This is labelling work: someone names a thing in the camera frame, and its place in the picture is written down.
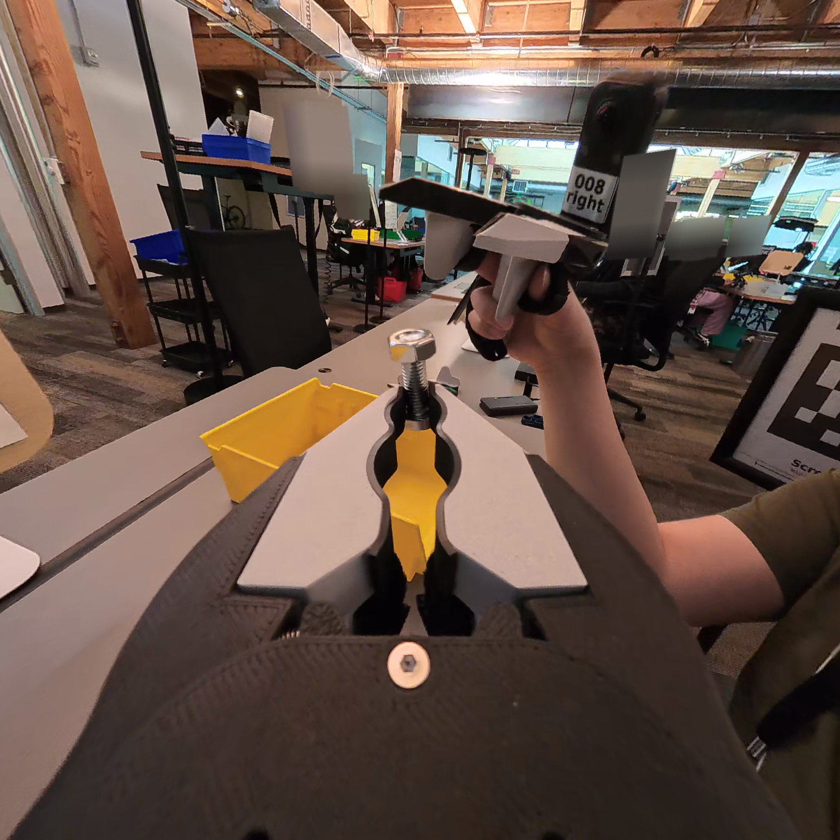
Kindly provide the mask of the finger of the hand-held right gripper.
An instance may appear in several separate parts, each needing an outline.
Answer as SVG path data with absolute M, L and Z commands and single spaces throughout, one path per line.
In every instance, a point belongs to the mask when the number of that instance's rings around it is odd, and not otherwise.
M 424 273 L 443 281 L 472 248 L 474 228 L 467 220 L 441 213 L 426 213 L 425 222 Z
M 531 217 L 495 217 L 474 238 L 477 249 L 544 264 L 554 264 L 571 238 L 566 226 Z

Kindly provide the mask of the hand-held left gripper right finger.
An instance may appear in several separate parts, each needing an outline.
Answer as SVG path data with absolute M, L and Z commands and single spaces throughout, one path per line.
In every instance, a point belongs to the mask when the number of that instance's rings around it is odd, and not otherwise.
M 445 388 L 428 393 L 434 465 L 446 484 L 417 597 L 428 635 L 468 636 L 494 605 L 584 592 L 583 570 L 527 453 Z

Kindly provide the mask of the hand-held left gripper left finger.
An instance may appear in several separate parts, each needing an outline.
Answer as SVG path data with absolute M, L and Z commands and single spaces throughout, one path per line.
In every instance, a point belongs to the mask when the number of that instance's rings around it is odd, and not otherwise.
M 328 603 L 357 634 L 398 635 L 406 577 L 375 457 L 394 441 L 402 394 L 378 396 L 300 458 L 259 536 L 238 588 Z

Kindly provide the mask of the yellow plastic bin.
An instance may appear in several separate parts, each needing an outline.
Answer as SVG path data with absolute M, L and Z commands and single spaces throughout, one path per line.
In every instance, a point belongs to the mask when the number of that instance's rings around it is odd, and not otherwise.
M 241 502 L 289 458 L 305 453 L 375 398 L 313 378 L 210 430 L 202 441 L 231 501 Z M 395 472 L 381 480 L 407 581 L 425 572 L 434 551 L 436 508 L 446 488 L 434 464 L 436 442 L 433 430 L 404 430 L 395 441 Z

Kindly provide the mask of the steel hex bolt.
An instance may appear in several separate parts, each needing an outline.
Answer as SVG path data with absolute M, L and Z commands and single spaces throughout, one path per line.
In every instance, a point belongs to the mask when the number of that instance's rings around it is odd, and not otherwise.
M 429 418 L 427 361 L 436 352 L 433 334 L 426 329 L 403 329 L 390 336 L 388 345 L 392 360 L 401 369 L 405 420 Z

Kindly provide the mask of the person's right forearm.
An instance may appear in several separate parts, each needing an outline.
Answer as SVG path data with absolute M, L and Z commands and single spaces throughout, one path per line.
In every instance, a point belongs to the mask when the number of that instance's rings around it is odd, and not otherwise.
M 659 523 L 617 429 L 597 360 L 551 368 L 509 349 L 538 378 L 549 464 L 640 554 L 693 627 L 768 621 L 784 597 L 769 564 L 722 515 Z

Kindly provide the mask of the black office chair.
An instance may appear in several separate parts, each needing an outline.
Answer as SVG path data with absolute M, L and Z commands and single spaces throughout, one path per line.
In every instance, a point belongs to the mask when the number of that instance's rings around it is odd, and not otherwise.
M 617 262 L 609 260 L 592 279 L 578 283 L 575 293 L 595 332 L 605 383 L 617 366 L 648 372 L 665 367 L 678 322 L 723 262 L 720 255 L 665 256 L 652 276 L 622 276 Z

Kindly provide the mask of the black upright panel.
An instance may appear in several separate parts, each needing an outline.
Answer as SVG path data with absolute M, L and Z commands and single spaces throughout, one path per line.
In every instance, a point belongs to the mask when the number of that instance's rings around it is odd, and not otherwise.
M 246 377 L 297 370 L 332 350 L 319 294 L 292 228 L 203 231 L 189 243 Z

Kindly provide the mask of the wooden top work desk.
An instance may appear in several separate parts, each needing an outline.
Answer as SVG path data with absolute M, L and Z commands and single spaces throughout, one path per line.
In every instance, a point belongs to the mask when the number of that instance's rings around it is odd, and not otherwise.
M 309 193 L 292 184 L 291 172 L 281 166 L 255 161 L 220 159 L 196 154 L 172 153 L 171 158 L 181 174 L 197 175 L 202 179 L 205 205 L 212 229 L 224 230 L 222 204 L 216 180 L 237 180 L 246 189 L 270 195 L 296 196 L 302 199 L 306 228 L 308 276 L 313 289 L 320 293 L 318 254 L 316 245 L 316 203 L 326 201 L 326 196 Z

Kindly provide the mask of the blue storage bin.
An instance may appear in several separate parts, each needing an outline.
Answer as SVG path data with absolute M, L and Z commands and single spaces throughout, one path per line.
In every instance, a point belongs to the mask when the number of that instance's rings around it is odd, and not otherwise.
M 177 228 L 159 234 L 133 238 L 130 243 L 134 246 L 135 255 L 139 259 L 164 261 L 173 265 L 186 263 L 182 233 Z
M 270 144 L 236 134 L 204 133 L 202 147 L 207 157 L 231 161 L 271 163 Z

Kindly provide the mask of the instruction sheet on stand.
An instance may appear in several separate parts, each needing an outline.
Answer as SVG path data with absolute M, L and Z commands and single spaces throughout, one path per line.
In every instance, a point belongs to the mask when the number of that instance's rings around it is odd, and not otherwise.
M 1 404 L 23 427 L 25 441 L 1 449 L 1 472 L 23 464 L 36 455 L 54 432 L 54 411 L 12 344 L 1 334 Z

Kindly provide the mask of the framed marker sign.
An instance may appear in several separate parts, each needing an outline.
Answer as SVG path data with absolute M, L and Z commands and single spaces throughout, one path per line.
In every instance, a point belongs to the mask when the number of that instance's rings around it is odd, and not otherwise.
M 803 289 L 710 456 L 766 490 L 839 467 L 839 291 Z

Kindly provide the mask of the silver ribbed air duct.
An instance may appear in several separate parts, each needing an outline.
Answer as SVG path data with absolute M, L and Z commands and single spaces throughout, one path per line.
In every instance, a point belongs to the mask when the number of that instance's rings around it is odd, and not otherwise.
M 378 83 L 414 86 L 593 88 L 606 78 L 622 74 L 654 75 L 661 83 L 679 88 L 814 90 L 839 89 L 838 64 L 806 63 L 789 56 L 752 60 L 738 56 L 729 62 L 685 60 L 570 59 L 555 66 L 540 64 L 500 66 L 395 66 L 372 62 L 361 75 Z
M 350 35 L 316 2 L 253 1 L 255 10 L 317 56 L 368 81 L 407 84 L 399 70 L 357 49 Z

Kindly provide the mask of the wooden post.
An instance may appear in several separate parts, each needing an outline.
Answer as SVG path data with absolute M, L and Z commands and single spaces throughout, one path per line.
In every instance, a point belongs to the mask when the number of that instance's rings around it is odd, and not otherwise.
M 405 84 L 390 83 L 386 90 L 384 184 L 397 182 L 402 171 L 402 132 Z
M 66 202 L 114 341 L 131 350 L 150 346 L 154 330 L 56 3 L 12 1 L 7 7 L 69 181 Z

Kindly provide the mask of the aluminium rail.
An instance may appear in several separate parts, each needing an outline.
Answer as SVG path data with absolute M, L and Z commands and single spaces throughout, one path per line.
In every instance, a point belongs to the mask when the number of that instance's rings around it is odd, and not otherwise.
M 2 269 L 19 307 L 42 316 L 95 286 L 64 195 L 64 177 L 22 46 L 2 2 Z

